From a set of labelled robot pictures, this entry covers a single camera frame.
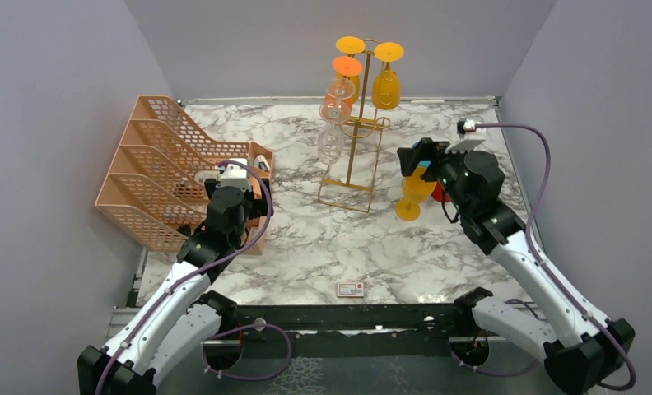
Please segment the red wine glass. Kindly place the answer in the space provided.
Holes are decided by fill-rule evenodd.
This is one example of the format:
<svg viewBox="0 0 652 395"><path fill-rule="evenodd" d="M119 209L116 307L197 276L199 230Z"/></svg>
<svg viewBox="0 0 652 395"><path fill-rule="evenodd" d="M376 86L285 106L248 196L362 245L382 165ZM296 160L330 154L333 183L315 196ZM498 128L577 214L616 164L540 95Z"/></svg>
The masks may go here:
<svg viewBox="0 0 652 395"><path fill-rule="evenodd" d="M435 186L435 189L431 193L431 197L437 201L437 202L442 202L442 203L447 203L450 202L450 197L442 187L440 183L438 183Z"/></svg>

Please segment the clear wine glass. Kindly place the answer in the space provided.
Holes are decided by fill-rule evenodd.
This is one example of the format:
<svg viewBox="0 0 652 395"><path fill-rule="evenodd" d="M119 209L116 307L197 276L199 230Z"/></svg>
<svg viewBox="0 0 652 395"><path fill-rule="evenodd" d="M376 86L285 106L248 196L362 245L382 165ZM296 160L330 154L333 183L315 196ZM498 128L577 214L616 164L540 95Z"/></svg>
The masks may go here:
<svg viewBox="0 0 652 395"><path fill-rule="evenodd" d="M340 100L326 100L319 107L319 115L325 122L324 130L317 139L319 162L334 165L344 149L344 134L341 126L349 119L352 107Z"/></svg>

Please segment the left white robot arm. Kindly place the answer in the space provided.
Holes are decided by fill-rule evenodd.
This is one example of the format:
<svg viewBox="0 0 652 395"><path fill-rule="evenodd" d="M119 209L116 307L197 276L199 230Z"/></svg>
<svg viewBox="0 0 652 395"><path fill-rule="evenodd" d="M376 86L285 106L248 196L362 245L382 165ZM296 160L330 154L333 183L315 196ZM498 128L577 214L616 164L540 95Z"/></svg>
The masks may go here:
<svg viewBox="0 0 652 395"><path fill-rule="evenodd" d="M142 309L102 347L88 346L77 360L81 394L155 394L169 373L201 341L236 331L235 302L211 284L263 237L245 234L249 221L270 220L269 182L261 196L228 181L206 182L211 192L204 222L183 243L162 285Z"/></svg>

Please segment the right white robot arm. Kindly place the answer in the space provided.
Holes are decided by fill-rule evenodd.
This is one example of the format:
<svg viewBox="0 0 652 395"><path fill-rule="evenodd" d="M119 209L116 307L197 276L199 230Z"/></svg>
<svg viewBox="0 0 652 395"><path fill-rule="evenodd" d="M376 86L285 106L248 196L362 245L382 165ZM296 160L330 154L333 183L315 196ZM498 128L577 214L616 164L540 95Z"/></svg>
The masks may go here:
<svg viewBox="0 0 652 395"><path fill-rule="evenodd" d="M464 234L500 264L542 311L535 319L477 288L455 301L452 324L464 334L494 332L542 363L565 394L583 394L626 364L636 336L624 319L591 304L538 249L525 223L500 198L505 174L486 151L450 150L421 139L397 150L401 174L440 183L460 216Z"/></svg>

